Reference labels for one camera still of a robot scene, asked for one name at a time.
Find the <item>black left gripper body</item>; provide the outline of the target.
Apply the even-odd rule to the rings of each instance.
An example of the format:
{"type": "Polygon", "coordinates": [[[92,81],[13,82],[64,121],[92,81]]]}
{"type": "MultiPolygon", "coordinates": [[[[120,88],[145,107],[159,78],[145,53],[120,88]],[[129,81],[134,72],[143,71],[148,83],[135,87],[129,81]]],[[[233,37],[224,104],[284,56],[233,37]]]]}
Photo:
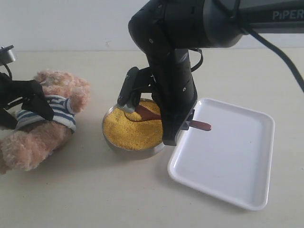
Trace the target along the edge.
{"type": "Polygon", "coordinates": [[[0,73],[0,126],[4,129],[16,128],[17,120],[7,110],[21,103],[18,101],[10,105],[11,102],[23,96],[23,83],[20,80],[10,79],[5,73],[0,73]]]}

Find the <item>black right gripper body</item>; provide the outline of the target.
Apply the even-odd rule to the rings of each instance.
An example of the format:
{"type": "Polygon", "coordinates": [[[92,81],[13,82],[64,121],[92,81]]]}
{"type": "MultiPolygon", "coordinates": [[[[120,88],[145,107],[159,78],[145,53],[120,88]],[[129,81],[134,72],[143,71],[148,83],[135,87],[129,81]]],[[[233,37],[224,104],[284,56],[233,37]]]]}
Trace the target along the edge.
{"type": "Polygon", "coordinates": [[[189,29],[180,21],[153,14],[135,14],[128,29],[155,78],[152,96],[163,123],[184,123],[197,100],[188,52],[194,47],[187,37],[189,29]]]}

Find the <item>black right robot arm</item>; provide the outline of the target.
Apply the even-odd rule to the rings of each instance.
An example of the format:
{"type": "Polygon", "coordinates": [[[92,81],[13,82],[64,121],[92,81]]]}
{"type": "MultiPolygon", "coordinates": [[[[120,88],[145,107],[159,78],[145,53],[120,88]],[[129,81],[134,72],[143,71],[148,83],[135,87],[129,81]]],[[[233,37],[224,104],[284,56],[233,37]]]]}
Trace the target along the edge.
{"type": "Polygon", "coordinates": [[[263,34],[301,34],[301,0],[151,0],[128,23],[129,34],[146,55],[152,98],[161,111],[165,145],[193,118],[197,91],[189,51],[229,48],[251,35],[287,64],[298,85],[304,80],[291,59],[263,34]]]}

